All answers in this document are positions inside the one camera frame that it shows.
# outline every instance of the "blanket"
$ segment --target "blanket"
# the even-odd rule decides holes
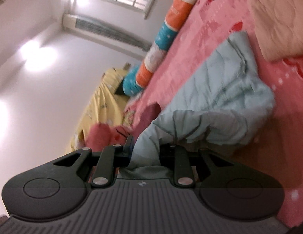
[[[258,77],[245,31],[231,34],[181,87],[137,139],[120,178],[168,178],[160,165],[162,144],[205,140],[233,148],[248,144],[274,107],[274,95]]]

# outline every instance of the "beige blanket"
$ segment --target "beige blanket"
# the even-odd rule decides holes
[[[303,0],[248,0],[267,61],[303,55]]]

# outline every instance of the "yellow fabric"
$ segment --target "yellow fabric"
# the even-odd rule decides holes
[[[111,68],[107,70],[101,79],[101,83],[95,90],[89,105],[87,106],[78,129],[71,139],[66,154],[80,148],[79,144],[87,138],[91,126],[95,123],[107,123],[110,126],[121,125],[123,111],[129,100],[127,96],[115,95],[115,91],[123,77],[128,73],[124,69]]]

